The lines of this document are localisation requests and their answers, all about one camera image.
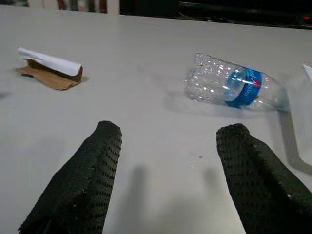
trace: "cardboard piece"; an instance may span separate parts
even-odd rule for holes
[[[28,65],[26,67],[17,68],[17,71],[23,75],[33,76],[36,80],[52,89],[66,90],[81,82],[82,67],[80,67],[76,76],[70,76],[43,66],[32,59],[26,60]]]

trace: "plastic water bottle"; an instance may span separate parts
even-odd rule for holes
[[[195,55],[186,79],[186,95],[196,101],[250,110],[288,110],[286,90],[273,78],[240,65]]]

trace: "white table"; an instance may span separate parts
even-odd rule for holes
[[[242,234],[215,133],[243,123],[312,190],[288,115],[197,104],[183,94],[193,54],[283,82],[311,58],[311,31],[0,6],[0,230],[15,234],[52,175],[100,120],[121,127],[105,234]],[[83,63],[55,91],[13,69],[16,47]]]

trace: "black textured pad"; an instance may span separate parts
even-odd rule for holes
[[[101,234],[121,146],[120,128],[102,121],[55,173],[21,234]]]
[[[312,194],[242,124],[217,132],[217,150],[247,234],[312,234]]]

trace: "blue bottle label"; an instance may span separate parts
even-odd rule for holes
[[[245,68],[246,77],[243,81],[244,87],[240,94],[233,100],[227,101],[229,106],[239,108],[240,106],[250,105],[258,96],[259,90],[262,85],[262,75],[260,72]],[[232,75],[229,76],[227,86],[231,88],[231,83],[233,80]]]

